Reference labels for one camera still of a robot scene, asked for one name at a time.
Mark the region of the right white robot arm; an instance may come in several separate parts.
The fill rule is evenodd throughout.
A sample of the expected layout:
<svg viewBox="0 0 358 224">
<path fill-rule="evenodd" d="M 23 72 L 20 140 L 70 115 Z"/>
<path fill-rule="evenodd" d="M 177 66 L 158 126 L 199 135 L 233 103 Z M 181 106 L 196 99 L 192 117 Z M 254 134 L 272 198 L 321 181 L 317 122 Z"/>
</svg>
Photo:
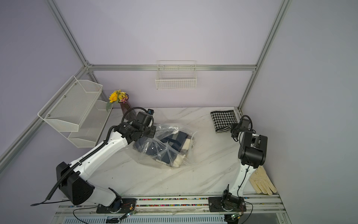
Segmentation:
<svg viewBox="0 0 358 224">
<path fill-rule="evenodd" d="M 238 123 L 231 125 L 230 133 L 232 139 L 239 143 L 240 168 L 229 192 L 235 192 L 238 197 L 243 197 L 249 178 L 266 161 L 268 138 L 256 133 L 253 122 L 247 115 L 243 115 Z"/>
</svg>

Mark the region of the navy plaid scarf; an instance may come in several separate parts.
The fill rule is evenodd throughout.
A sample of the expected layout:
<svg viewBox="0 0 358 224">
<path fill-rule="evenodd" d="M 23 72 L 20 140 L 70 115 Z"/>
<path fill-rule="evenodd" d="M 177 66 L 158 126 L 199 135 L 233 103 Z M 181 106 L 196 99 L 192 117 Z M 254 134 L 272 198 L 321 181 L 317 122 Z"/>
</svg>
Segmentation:
<svg viewBox="0 0 358 224">
<path fill-rule="evenodd" d="M 151 157 L 153 160 L 172 167 L 172 158 L 181 151 L 186 139 L 192 138 L 186 132 L 164 132 L 155 138 L 141 138 L 133 149 Z"/>
</svg>

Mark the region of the purple ribbed glass vase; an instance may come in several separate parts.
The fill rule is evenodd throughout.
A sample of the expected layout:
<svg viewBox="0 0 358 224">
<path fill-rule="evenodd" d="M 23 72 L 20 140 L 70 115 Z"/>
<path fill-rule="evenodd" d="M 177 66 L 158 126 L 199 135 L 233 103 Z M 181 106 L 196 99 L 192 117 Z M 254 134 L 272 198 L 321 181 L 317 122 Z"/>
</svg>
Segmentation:
<svg viewBox="0 0 358 224">
<path fill-rule="evenodd" d="M 131 110 L 131 105 L 129 101 L 120 102 L 121 110 L 123 115 L 125 115 L 125 120 L 130 121 L 136 118 L 135 110 Z"/>
</svg>

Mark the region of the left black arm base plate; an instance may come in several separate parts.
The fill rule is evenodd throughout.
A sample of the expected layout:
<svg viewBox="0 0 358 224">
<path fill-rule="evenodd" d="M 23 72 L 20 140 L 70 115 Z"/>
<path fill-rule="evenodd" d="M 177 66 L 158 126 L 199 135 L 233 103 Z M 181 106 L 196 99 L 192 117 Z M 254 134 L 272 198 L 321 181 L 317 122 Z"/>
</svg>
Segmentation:
<svg viewBox="0 0 358 224">
<path fill-rule="evenodd" d="M 97 214 L 117 214 L 129 213 L 135 209 L 137 199 L 121 198 L 116 199 L 110 206 L 99 204 L 96 210 Z"/>
</svg>

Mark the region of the yellow flower bouquet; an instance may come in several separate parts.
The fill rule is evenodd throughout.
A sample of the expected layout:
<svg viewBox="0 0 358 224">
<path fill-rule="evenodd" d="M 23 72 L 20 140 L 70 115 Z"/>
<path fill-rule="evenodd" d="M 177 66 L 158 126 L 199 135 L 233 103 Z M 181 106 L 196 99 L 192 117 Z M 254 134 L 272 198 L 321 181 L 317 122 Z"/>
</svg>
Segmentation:
<svg viewBox="0 0 358 224">
<path fill-rule="evenodd" d="M 114 103 L 126 104 L 128 102 L 129 95 L 122 91 L 116 90 L 109 96 L 109 102 L 106 105 L 106 111 L 108 112 Z"/>
</svg>

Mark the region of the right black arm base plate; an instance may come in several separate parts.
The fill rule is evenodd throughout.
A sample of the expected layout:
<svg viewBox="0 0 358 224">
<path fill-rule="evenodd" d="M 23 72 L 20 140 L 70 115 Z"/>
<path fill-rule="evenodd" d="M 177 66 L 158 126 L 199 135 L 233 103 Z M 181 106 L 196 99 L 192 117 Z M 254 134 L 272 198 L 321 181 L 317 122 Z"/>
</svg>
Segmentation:
<svg viewBox="0 0 358 224">
<path fill-rule="evenodd" d="M 242 197 L 231 197 L 222 199 L 221 197 L 208 198 L 210 212 L 246 212 L 246 204 Z"/>
</svg>

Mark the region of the white two-tier mesh shelf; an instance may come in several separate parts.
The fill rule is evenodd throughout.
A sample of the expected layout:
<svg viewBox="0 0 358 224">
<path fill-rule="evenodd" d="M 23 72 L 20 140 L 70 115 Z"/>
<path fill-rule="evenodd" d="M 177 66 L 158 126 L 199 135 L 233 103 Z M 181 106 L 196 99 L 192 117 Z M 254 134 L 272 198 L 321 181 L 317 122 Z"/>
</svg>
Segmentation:
<svg viewBox="0 0 358 224">
<path fill-rule="evenodd" d="M 97 145 L 110 112 L 100 100 L 101 84 L 72 76 L 38 117 L 78 148 Z"/>
</svg>

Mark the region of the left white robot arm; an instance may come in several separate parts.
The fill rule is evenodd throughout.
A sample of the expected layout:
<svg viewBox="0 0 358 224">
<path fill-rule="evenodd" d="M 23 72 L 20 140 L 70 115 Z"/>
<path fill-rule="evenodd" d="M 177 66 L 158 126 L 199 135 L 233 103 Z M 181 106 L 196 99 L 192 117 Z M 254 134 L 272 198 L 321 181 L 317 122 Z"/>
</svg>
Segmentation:
<svg viewBox="0 0 358 224">
<path fill-rule="evenodd" d="M 131 121 L 122 121 L 111 126 L 105 140 L 82 157 L 67 164 L 60 163 L 56 168 L 59 189 L 73 205 L 85 202 L 97 203 L 113 211 L 121 208 L 121 196 L 110 187 L 100 187 L 89 182 L 94 172 L 116 152 L 139 139 L 153 138 L 156 132 L 154 110 L 141 109 Z"/>
</svg>

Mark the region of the cream plaid scarf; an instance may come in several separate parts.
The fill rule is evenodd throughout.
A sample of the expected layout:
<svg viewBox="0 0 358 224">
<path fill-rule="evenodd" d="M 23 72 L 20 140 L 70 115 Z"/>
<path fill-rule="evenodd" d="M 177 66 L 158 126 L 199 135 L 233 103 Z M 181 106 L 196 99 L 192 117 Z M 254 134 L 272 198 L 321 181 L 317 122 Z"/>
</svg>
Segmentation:
<svg viewBox="0 0 358 224">
<path fill-rule="evenodd" d="M 194 148 L 195 138 L 186 139 L 180 152 L 175 153 L 172 158 L 172 167 L 180 168 L 184 166 L 191 166 L 194 163 Z"/>
</svg>

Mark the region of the black white houndstooth scarf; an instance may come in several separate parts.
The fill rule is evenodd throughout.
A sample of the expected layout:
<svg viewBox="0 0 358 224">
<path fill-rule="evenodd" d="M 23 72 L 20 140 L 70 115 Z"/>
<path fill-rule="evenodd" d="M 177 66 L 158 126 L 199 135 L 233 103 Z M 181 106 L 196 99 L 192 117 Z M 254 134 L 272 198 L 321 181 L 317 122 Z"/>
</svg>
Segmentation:
<svg viewBox="0 0 358 224">
<path fill-rule="evenodd" d="M 210 113 L 216 133 L 226 133 L 231 130 L 232 124 L 237 124 L 237 116 L 234 110 L 212 111 Z"/>
</svg>

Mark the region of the clear plastic vacuum bag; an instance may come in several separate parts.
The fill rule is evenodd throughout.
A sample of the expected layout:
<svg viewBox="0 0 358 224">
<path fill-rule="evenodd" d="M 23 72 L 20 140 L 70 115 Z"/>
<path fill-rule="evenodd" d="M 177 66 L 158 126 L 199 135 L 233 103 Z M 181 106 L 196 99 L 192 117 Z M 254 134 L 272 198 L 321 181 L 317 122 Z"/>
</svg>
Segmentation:
<svg viewBox="0 0 358 224">
<path fill-rule="evenodd" d="M 198 131 L 184 124 L 156 125 L 154 137 L 143 137 L 126 150 L 138 164 L 158 169 L 177 169 L 194 164 Z"/>
</svg>

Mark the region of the aluminium front rail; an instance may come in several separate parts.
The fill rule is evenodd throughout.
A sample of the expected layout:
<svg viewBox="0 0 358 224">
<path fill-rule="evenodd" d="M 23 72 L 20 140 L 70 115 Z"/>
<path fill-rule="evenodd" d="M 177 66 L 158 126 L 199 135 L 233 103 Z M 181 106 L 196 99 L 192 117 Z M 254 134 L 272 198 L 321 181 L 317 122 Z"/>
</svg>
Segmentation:
<svg viewBox="0 0 358 224">
<path fill-rule="evenodd" d="M 134 210 L 137 215 L 196 215 L 210 214 L 210 195 L 205 196 L 167 196 L 167 197 L 135 197 Z M 286 213 L 279 195 L 246 194 L 243 196 L 247 212 L 258 213 Z M 59 205 L 54 217 L 65 216 L 119 216 L 119 213 L 98 214 L 94 203 L 74 206 L 69 202 Z"/>
</svg>

